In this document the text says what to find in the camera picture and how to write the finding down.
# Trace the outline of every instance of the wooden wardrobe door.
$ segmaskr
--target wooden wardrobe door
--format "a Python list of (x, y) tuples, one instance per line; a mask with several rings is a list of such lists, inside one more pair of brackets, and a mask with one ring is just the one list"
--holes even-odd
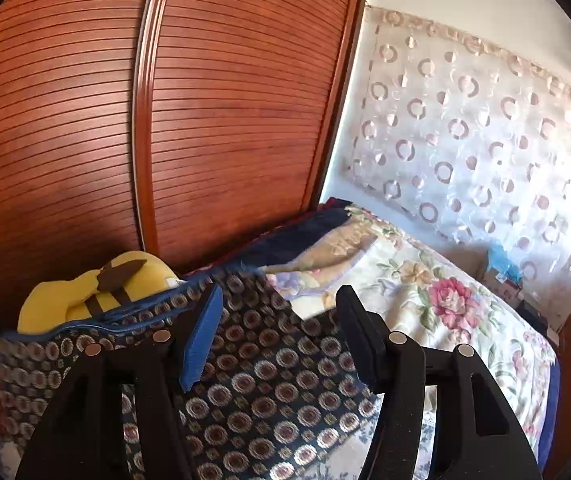
[(43, 280), (139, 248), (130, 105), (146, 0), (0, 5), (0, 324)]
[(307, 209), (359, 2), (165, 1), (147, 250), (187, 269)]

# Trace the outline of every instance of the sheer curtain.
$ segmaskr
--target sheer curtain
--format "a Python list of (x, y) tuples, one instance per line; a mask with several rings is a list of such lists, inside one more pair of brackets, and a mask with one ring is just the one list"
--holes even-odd
[(554, 309), (571, 293), (571, 88), (447, 25), (369, 7), (346, 171), (458, 244), (502, 244)]

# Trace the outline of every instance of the white wall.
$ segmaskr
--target white wall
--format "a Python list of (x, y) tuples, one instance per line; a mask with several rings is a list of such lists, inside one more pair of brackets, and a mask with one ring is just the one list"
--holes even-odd
[[(492, 41), (542, 67), (558, 74), (571, 85), (571, 21), (554, 0), (367, 0), (376, 7), (409, 12), (417, 16), (452, 25)], [(363, 24), (365, 32), (369, 25)], [(358, 48), (368, 51), (371, 46)], [(325, 201), (334, 196), (352, 200), (370, 209), (377, 216), (397, 224), (413, 236), (430, 245), (469, 274), (475, 275), (483, 261), (485, 247), (457, 246), (452, 240), (437, 234), (424, 222), (417, 222), (400, 208), (384, 203), (367, 190), (355, 186), (347, 178), (345, 167), (349, 161), (339, 153), (349, 153), (354, 124), (358, 124), (360, 107), (354, 89), (357, 78), (366, 69), (357, 63), (347, 91), (339, 135), (331, 156), (328, 176), (321, 195)], [(552, 326), (560, 326), (571, 312), (571, 304), (559, 312), (549, 314)]]

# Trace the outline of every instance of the white floral sheet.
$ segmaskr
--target white floral sheet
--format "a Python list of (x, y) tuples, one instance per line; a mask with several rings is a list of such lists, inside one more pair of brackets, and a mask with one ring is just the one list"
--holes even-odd
[[(555, 361), (545, 338), (440, 254), (366, 210), (347, 209), (348, 222), (289, 264), (267, 267), (270, 282), (303, 318), (334, 307), (336, 291), (350, 284), (367, 310), (420, 345), (451, 351), (469, 343), (497, 380), (536, 456)], [(436, 399), (436, 387), (426, 388), (415, 480), (429, 471)], [(369, 421), (305, 480), (356, 479), (375, 425)]]

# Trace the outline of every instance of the yellow plush toy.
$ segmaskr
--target yellow plush toy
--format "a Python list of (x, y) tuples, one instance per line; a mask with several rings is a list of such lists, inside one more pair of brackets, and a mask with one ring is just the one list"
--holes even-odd
[(21, 307), (17, 331), (38, 334), (73, 319), (99, 317), (180, 283), (156, 256), (130, 251), (70, 282), (39, 283)]

